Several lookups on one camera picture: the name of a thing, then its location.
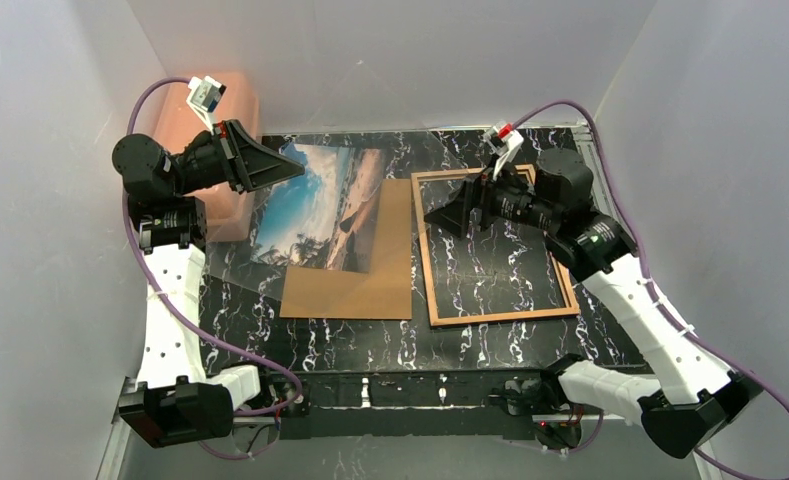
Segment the wooden picture frame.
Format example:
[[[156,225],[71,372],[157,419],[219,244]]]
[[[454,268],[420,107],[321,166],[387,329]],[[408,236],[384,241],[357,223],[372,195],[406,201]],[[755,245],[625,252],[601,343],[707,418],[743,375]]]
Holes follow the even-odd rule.
[[[546,251],[539,230],[498,220],[482,231],[473,214],[459,238],[425,220],[425,213],[444,204],[470,173],[459,169],[411,176],[414,321],[452,328],[580,314],[570,275]]]

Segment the beach landscape photo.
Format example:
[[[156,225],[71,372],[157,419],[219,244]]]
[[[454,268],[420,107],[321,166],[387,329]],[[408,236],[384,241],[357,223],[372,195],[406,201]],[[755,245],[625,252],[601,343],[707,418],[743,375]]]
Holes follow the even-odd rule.
[[[272,188],[254,230],[255,261],[368,272],[389,152],[309,142],[280,152],[305,174]]]

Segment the clear acrylic sheet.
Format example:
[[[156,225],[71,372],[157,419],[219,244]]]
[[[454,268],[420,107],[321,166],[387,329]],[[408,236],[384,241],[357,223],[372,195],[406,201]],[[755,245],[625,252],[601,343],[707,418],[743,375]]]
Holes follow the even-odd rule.
[[[386,150],[390,157],[384,180],[406,179],[410,183],[414,173],[481,167],[486,163],[488,157],[486,148],[479,146],[478,136],[474,132],[466,134],[463,138],[450,131],[409,130],[292,134],[267,136],[263,140],[266,147],[280,154],[282,154],[280,149],[291,142]],[[226,283],[244,287],[261,296],[273,299],[282,297],[284,277],[290,266],[256,262],[253,258],[253,243],[254,230],[262,217],[264,203],[276,185],[253,193],[255,204],[251,217],[251,231],[247,238],[236,242],[211,244],[207,249],[210,275]],[[413,241],[415,235],[416,230],[412,218]]]

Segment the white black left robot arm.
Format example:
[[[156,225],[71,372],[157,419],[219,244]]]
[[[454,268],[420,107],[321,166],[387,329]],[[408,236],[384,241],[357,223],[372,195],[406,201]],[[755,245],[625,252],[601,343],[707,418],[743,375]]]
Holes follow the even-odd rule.
[[[236,119],[198,133],[179,153],[130,133],[111,162],[124,191],[124,226],[147,281],[146,330],[135,387],[118,400],[120,418],[159,449],[228,436],[239,417],[279,413],[300,400],[301,380],[286,367],[237,346],[241,363],[215,375],[200,346],[226,349],[199,324],[207,221],[197,192],[227,184],[250,193],[305,169],[251,136]]]

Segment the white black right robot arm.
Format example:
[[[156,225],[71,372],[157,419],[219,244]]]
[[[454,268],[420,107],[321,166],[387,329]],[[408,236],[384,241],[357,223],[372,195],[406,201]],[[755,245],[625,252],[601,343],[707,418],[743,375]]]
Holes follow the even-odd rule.
[[[646,379],[569,354],[506,391],[508,405],[597,407],[639,425],[660,450],[683,458],[733,422],[761,389],[696,346],[688,327],[666,319],[649,296],[636,243],[596,208],[593,181],[577,152],[553,148],[539,156],[532,181],[511,166],[485,169],[466,177],[425,220],[458,237],[472,221],[487,227],[502,219],[542,230],[546,250],[607,308],[654,371]]]

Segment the brown fibreboard backing board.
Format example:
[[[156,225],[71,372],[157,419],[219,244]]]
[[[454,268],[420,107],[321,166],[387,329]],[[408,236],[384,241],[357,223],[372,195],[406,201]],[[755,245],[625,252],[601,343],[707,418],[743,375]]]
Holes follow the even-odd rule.
[[[410,320],[412,203],[408,180],[384,180],[369,271],[288,267],[280,317]]]

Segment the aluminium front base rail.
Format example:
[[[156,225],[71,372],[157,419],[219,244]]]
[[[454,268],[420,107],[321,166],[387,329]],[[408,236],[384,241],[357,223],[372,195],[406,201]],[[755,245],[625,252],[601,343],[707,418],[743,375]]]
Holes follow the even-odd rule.
[[[102,479],[711,479],[694,457],[660,452],[637,427],[588,410],[545,451],[556,414],[513,416],[489,401],[511,371],[309,374],[307,400],[279,428],[242,419],[231,437],[163,449],[117,425]]]

